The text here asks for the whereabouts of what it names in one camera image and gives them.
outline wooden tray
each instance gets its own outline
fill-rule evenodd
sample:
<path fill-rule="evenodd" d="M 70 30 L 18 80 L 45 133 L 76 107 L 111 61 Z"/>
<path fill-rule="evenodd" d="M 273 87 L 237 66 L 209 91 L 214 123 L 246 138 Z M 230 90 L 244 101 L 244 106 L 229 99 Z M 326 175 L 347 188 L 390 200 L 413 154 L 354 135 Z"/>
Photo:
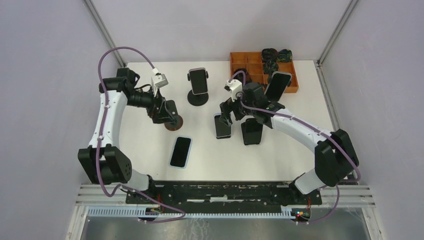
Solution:
<path fill-rule="evenodd" d="M 261 52 L 230 52 L 229 53 L 230 76 L 236 69 L 245 68 L 250 74 L 253 82 L 268 84 L 268 74 L 264 74 L 262 66 Z M 278 71 L 291 73 L 291 85 L 288 86 L 284 93 L 294 94 L 299 89 L 298 79 L 296 78 L 295 66 L 293 62 L 278 62 Z"/>

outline wooden box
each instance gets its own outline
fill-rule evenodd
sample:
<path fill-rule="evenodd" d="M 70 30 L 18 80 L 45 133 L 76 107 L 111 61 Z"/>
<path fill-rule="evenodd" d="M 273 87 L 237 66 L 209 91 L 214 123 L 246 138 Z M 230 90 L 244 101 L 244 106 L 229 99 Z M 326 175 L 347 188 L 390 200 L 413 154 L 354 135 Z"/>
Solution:
<path fill-rule="evenodd" d="M 245 68 L 250 74 L 253 82 L 268 84 L 268 74 L 264 74 L 261 52 L 230 52 L 230 77 L 236 69 Z M 298 79 L 296 78 L 295 66 L 293 62 L 278 62 L 278 71 L 291 73 L 291 85 L 288 86 L 284 93 L 294 94 L 299 89 Z"/>

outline smartphone screen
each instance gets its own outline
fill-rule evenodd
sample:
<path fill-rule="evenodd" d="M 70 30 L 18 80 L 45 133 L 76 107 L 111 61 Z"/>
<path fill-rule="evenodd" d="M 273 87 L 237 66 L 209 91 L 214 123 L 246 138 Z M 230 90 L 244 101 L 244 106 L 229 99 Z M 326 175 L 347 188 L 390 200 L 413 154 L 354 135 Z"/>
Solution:
<path fill-rule="evenodd" d="M 190 70 L 190 82 L 193 88 L 193 94 L 205 94 L 208 92 L 208 84 L 206 82 L 206 70 L 196 69 Z"/>
<path fill-rule="evenodd" d="M 277 102 L 280 100 L 287 86 L 292 83 L 292 75 L 288 72 L 275 71 L 272 74 L 271 82 L 265 90 L 265 96 L 269 101 Z"/>
<path fill-rule="evenodd" d="M 216 114 L 213 116 L 215 120 L 215 130 L 216 130 L 216 138 L 230 138 L 231 137 L 231 126 L 225 125 L 225 123 L 220 121 L 220 114 Z"/>
<path fill-rule="evenodd" d="M 173 147 L 170 165 L 176 168 L 184 168 L 189 158 L 191 145 L 192 140 L 190 138 L 182 136 L 177 137 Z"/>

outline gray floor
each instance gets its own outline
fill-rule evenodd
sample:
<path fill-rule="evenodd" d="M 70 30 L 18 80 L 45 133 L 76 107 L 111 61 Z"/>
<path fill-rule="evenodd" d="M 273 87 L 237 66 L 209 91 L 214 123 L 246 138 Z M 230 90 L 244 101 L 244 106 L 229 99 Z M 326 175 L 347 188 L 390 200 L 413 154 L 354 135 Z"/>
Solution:
<path fill-rule="evenodd" d="M 312 219 L 328 210 L 313 209 Z M 360 209 L 337 209 L 328 219 L 296 226 L 287 219 L 188 218 L 144 224 L 135 218 L 90 217 L 82 240 L 369 240 Z"/>

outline gray wall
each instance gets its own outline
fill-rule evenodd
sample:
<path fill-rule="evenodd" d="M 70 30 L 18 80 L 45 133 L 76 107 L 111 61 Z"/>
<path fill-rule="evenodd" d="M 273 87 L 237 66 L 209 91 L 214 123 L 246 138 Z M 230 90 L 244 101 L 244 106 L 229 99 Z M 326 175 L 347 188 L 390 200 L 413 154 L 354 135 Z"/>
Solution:
<path fill-rule="evenodd" d="M 152 61 L 227 61 L 230 52 L 323 51 L 349 0 L 93 0 L 117 46 Z M 123 52 L 127 62 L 138 62 Z"/>
<path fill-rule="evenodd" d="M 0 34 L 0 239 L 64 239 L 107 47 L 81 0 L 1 1 Z"/>
<path fill-rule="evenodd" d="M 423 239 L 424 1 L 362 0 L 324 62 L 387 239 Z"/>

